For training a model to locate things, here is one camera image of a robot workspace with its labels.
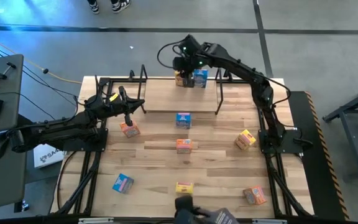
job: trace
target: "small box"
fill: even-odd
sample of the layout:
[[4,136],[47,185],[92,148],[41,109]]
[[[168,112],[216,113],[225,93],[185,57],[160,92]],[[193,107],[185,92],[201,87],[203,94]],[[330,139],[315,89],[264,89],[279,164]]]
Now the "small box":
[[206,87],[206,81],[208,79],[207,69],[196,69],[193,71],[194,87]]
[[112,186],[112,189],[116,190],[122,194],[126,194],[128,192],[128,190],[132,187],[133,183],[134,183],[134,179],[132,179],[124,174],[119,174],[116,182]]
[[127,138],[140,134],[139,128],[135,121],[132,121],[132,126],[128,126],[125,122],[120,124],[121,131],[127,136]]
[[192,194],[193,193],[193,183],[186,183],[186,182],[177,182],[175,187],[177,193],[181,194]]
[[259,186],[251,187],[242,191],[250,205],[260,205],[266,202],[264,192]]
[[191,139],[178,139],[177,140],[177,153],[189,154],[193,149],[193,141]]
[[256,142],[256,139],[251,135],[248,130],[244,130],[241,134],[238,135],[236,140],[234,141],[238,147],[242,150],[246,150],[251,146],[253,143]]
[[183,86],[183,78],[180,76],[179,71],[174,71],[175,74],[175,83],[177,86]]
[[191,127],[191,114],[177,113],[177,128],[190,129],[190,127]]

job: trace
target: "concrete floor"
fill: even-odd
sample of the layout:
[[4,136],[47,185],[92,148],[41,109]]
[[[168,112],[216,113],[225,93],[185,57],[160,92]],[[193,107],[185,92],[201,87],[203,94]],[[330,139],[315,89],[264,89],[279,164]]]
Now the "concrete floor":
[[[0,25],[130,28],[232,28],[256,29],[252,0],[133,0],[133,5],[113,14],[108,0],[99,0],[101,13],[93,15],[85,0],[0,0]],[[358,30],[358,1],[259,0],[265,29]],[[195,33],[200,42],[217,42],[251,67],[265,72],[258,34]],[[139,74],[145,64],[149,75],[172,75],[155,59],[164,44],[186,33],[163,32],[21,32],[0,31],[0,42],[63,78],[82,81],[84,75]],[[273,75],[284,78],[292,90],[309,91],[319,117],[358,93],[358,35],[266,35]],[[161,59],[170,63],[170,50]],[[30,66],[39,75],[40,70]],[[80,85],[42,77],[51,86],[78,94]],[[53,116],[69,116],[74,107],[48,88],[24,76],[22,93],[43,101]],[[20,112],[32,120],[48,119],[21,100]],[[358,180],[343,182],[356,171],[342,125],[320,121],[331,159],[340,179],[351,220],[358,221]],[[31,209],[13,214],[13,206],[0,207],[0,218],[48,213],[56,179],[26,185]],[[42,194],[45,200],[38,200]]]

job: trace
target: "sneaker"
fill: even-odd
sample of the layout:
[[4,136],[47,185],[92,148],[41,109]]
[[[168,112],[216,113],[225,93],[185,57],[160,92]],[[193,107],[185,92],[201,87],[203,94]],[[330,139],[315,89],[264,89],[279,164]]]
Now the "sneaker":
[[95,1],[93,5],[89,5],[93,14],[99,14],[99,5],[98,5],[98,2]]
[[117,3],[112,5],[112,12],[118,13],[126,9],[131,4],[131,0],[118,0]]

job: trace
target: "blue box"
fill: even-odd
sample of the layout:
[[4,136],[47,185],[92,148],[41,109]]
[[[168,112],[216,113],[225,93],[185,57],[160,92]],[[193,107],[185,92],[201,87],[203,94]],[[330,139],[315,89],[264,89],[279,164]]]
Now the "blue box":
[[194,77],[194,87],[206,87],[206,81],[208,79],[208,70],[207,69],[196,69],[193,72]]
[[177,113],[177,128],[190,129],[190,127],[191,127],[191,114]]
[[119,174],[116,180],[116,183],[112,186],[113,190],[117,190],[120,193],[126,194],[126,192],[132,187],[134,179],[124,175]]

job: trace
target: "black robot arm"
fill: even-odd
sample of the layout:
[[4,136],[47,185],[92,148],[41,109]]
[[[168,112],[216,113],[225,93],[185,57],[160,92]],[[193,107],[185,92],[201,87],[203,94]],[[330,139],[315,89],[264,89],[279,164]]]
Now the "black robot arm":
[[129,98],[122,86],[119,87],[119,94],[113,93],[108,101],[109,103],[105,103],[101,94],[97,93],[86,100],[83,112],[70,119],[44,121],[8,131],[7,137],[10,138],[12,150],[27,152],[39,144],[67,150],[65,144],[70,141],[97,142],[101,134],[97,128],[99,121],[124,114],[126,124],[132,126],[129,114],[144,103],[144,100]]
[[284,126],[278,121],[273,106],[273,88],[262,73],[231,57],[227,50],[219,44],[203,43],[200,45],[192,35],[183,39],[178,47],[182,57],[175,57],[173,68],[181,72],[185,80],[189,80],[194,69],[205,65],[224,68],[249,82],[252,89],[252,99],[262,110],[268,126],[267,141],[273,147],[278,147],[285,135]]

